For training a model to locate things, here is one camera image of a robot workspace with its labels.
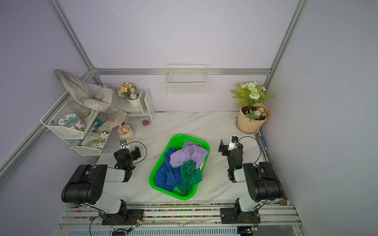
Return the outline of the purple t-shirt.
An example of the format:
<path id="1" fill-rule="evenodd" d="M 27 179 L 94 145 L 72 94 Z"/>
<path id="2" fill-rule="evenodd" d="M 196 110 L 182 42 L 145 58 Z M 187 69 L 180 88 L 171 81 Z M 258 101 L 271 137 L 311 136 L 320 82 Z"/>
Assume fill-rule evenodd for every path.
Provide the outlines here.
<path id="1" fill-rule="evenodd" d="M 170 164 L 174 168 L 177 168 L 192 160 L 196 163 L 196 167 L 199 168 L 208 154 L 209 151 L 201 147 L 199 144 L 186 142 L 181 149 L 175 151 L 170 156 Z"/>

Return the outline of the green plastic laundry basket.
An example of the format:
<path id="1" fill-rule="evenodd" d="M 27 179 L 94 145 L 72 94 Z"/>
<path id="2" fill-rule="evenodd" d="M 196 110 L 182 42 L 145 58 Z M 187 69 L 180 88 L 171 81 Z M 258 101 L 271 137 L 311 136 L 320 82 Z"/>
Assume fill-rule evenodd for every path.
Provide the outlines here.
<path id="1" fill-rule="evenodd" d="M 194 143 L 194 144 L 199 144 L 202 148 L 205 148 L 206 150 L 208 150 L 210 152 L 210 146 L 207 144 L 207 142 L 203 141 L 203 140 L 200 140 L 198 138 L 194 138 L 194 137 L 191 137 L 191 136 L 188 136 L 188 135 L 183 135 L 183 134 L 178 134 L 178 135 L 175 135 L 173 136 L 170 141 L 168 142 L 168 144 L 166 145 L 162 155 L 160 156 L 160 158 L 158 159 L 155 167 L 153 168 L 151 174 L 150 174 L 150 177 L 149 177 L 149 183 L 150 183 L 150 186 L 157 190 L 157 191 L 160 191 L 162 193 L 165 193 L 167 195 L 170 195 L 174 198 L 177 198 L 179 200 L 188 200 L 190 199 L 191 197 L 194 196 L 196 190 L 197 190 L 197 187 L 198 187 L 198 184 L 194 186 L 193 190 L 188 194 L 188 195 L 184 195 L 182 194 L 179 189 L 177 187 L 174 188 L 173 192 L 170 192 L 170 191 L 167 191 L 165 189 L 162 189 L 162 188 L 159 188 L 156 186 L 156 183 L 155 183 L 155 175 L 156 175 L 156 172 L 158 171 L 158 169 L 162 166 L 162 164 L 164 163 L 164 154 L 170 149 L 170 148 L 175 148 L 176 151 L 181 149 L 183 147 L 183 145 L 186 143 L 186 142 L 191 142 L 191 143 Z"/>

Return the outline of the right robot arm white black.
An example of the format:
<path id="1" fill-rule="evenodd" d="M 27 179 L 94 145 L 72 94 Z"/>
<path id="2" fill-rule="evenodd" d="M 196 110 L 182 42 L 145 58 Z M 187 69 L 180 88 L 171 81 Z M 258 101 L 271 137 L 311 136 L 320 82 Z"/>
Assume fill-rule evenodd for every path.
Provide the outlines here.
<path id="1" fill-rule="evenodd" d="M 232 208 L 220 209 L 223 224 L 260 223 L 259 210 L 268 202 L 280 199 L 284 195 L 281 182 L 269 162 L 244 163 L 243 145 L 237 137 L 232 137 L 225 145 L 220 141 L 219 150 L 227 157 L 228 179 L 232 183 L 246 183 L 248 192 L 236 199 Z"/>

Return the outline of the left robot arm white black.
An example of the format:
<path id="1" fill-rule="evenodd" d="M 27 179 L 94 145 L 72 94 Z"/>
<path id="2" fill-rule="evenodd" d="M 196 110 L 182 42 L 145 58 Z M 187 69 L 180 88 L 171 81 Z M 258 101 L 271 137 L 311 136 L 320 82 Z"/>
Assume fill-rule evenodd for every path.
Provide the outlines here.
<path id="1" fill-rule="evenodd" d="M 143 209 L 128 210 L 124 200 L 103 190 L 105 183 L 126 183 L 135 169 L 133 162 L 141 157 L 139 147 L 124 146 L 114 153 L 115 167 L 106 164 L 79 165 L 62 190 L 65 203 L 86 205 L 99 211 L 102 225 L 135 225 L 143 218 Z"/>

